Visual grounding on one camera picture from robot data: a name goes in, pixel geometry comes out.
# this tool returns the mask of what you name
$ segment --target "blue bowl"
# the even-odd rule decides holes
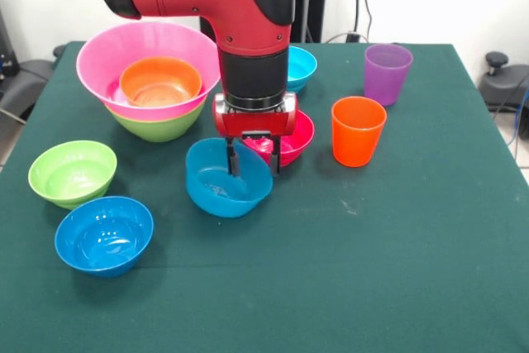
[[[252,149],[235,143],[241,175],[228,174],[226,140],[199,141],[185,159],[189,197],[217,217],[242,217],[266,198],[274,184],[269,166]]]
[[[288,48],[288,84],[287,90],[299,93],[314,75],[317,61],[310,52],[291,45]]]
[[[154,232],[150,211],[132,198],[97,198],[60,223],[55,249],[69,266],[100,277],[126,273],[140,259]]]

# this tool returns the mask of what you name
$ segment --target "purple cup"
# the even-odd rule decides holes
[[[400,45],[371,45],[365,51],[364,95],[388,106],[397,102],[413,62]]]

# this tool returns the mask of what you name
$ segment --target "orange bowl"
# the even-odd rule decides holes
[[[200,73],[188,62],[151,57],[128,66],[120,78],[126,99],[137,107],[166,107],[196,97]]]

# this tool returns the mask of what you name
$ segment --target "magenta bowl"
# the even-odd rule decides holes
[[[194,66],[203,81],[198,96],[166,107],[129,104],[119,87],[123,71],[138,60],[158,56],[178,58]],[[199,106],[217,85],[221,72],[217,45],[202,32],[171,22],[130,22],[87,41],[77,57],[77,75],[90,93],[119,116],[158,122]]]
[[[312,138],[314,138],[314,132],[314,123],[311,118],[307,114],[298,111],[294,132],[290,136],[281,137],[281,159],[279,165],[286,167],[295,161],[311,143]],[[246,138],[243,142],[246,146],[257,152],[264,161],[270,163],[273,148],[271,140],[268,138],[261,138],[259,140]]]

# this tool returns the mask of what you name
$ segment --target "light green bowl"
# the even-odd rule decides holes
[[[116,154],[96,141],[70,141],[48,149],[31,165],[31,188],[42,198],[73,210],[102,197],[114,178]]]
[[[107,109],[119,124],[135,136],[139,136],[148,142],[167,142],[176,140],[182,136],[197,121],[200,113],[204,109],[205,102],[204,100],[198,107],[185,115],[176,117],[175,119],[162,120],[161,122],[132,120],[116,114],[108,109],[108,107]]]

